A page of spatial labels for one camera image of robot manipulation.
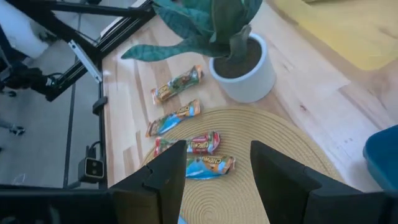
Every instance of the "black metal frame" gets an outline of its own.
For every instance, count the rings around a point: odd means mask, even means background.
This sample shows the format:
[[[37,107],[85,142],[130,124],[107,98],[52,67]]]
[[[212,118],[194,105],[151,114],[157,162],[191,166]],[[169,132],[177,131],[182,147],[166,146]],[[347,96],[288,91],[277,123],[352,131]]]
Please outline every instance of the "black metal frame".
[[[136,30],[141,28],[147,21],[155,16],[155,12],[151,7],[152,0],[146,1],[140,7],[130,7],[127,9],[58,1],[6,1],[65,42],[74,40],[82,47],[94,64],[98,64],[100,61],[102,61],[102,59],[112,52],[117,46],[119,46]],[[110,28],[104,37],[101,38],[97,46],[94,46],[85,38],[83,38],[75,29],[58,20],[51,10],[124,17],[117,21],[112,28]],[[46,94],[46,99],[49,101],[56,99],[86,72],[86,68],[80,61],[75,63],[57,79],[56,85],[54,85],[52,90]]]

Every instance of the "wooden table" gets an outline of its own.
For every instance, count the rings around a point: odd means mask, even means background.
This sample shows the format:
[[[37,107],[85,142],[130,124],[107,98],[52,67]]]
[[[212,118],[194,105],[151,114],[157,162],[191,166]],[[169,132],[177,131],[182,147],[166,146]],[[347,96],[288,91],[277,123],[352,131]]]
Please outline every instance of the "wooden table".
[[[277,81],[265,98],[250,105],[277,114],[306,132],[347,184],[364,191],[379,190],[367,171],[362,150],[370,135],[398,121],[398,76],[394,75],[398,63],[361,71],[267,3],[262,4],[252,27],[267,41]],[[186,53],[153,63],[120,59],[134,44],[179,41],[155,17],[103,60],[104,95],[109,99],[104,108],[109,186],[140,168],[152,149],[154,140],[145,138],[149,121],[194,98],[204,108],[237,104],[211,77],[208,58],[202,55]],[[162,106],[153,105],[150,89],[194,64],[203,66],[204,83]]]

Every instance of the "woven placemat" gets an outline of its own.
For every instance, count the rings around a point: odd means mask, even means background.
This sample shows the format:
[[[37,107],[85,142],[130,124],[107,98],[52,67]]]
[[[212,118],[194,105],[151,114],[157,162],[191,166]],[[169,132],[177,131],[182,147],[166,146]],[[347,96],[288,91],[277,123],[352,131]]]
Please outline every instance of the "woven placemat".
[[[212,130],[221,135],[216,154],[234,156],[235,170],[216,179],[185,181],[182,217],[188,224],[268,223],[251,170],[252,140],[341,181],[325,153],[301,130],[276,115],[248,106],[206,110],[183,121],[164,137],[185,139]],[[153,159],[153,154],[151,150],[144,164]]]

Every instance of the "green leaf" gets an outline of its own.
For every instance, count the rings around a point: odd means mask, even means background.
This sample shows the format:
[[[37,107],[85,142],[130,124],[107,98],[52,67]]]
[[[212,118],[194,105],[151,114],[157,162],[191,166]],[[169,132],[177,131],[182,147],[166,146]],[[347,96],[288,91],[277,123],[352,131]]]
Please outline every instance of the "green leaf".
[[[174,46],[133,46],[122,55],[122,59],[134,58],[145,62],[154,62],[185,52],[196,52],[210,57],[223,57],[229,54],[229,46],[209,44],[206,38],[194,36]]]
[[[190,9],[198,9],[210,14],[212,0],[182,0],[182,5]]]
[[[249,23],[260,9],[262,0],[244,0],[244,5],[248,10],[246,14],[246,22]]]
[[[185,8],[181,5],[172,3],[170,0],[154,0],[154,2],[166,9],[189,17],[199,32],[203,35],[208,36],[212,34],[213,24],[211,23],[211,17],[207,12]]]
[[[216,32],[211,42],[228,43],[246,22],[246,9],[241,0],[214,0],[211,13]]]
[[[166,25],[181,38],[186,39],[200,34],[195,25],[193,25],[193,22],[187,16],[168,10],[164,7],[153,7],[156,14],[158,14]]]
[[[248,52],[248,38],[251,31],[251,26],[245,25],[240,32],[233,35],[229,39],[229,46],[231,53],[228,57],[230,62],[241,62],[244,60]]]

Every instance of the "blue object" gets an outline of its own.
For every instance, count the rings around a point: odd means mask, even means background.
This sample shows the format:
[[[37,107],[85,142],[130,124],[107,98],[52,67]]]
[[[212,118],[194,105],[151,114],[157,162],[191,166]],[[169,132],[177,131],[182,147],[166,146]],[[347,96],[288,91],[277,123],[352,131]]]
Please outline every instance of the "blue object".
[[[368,170],[384,190],[398,190],[398,125],[373,134],[363,156]]]

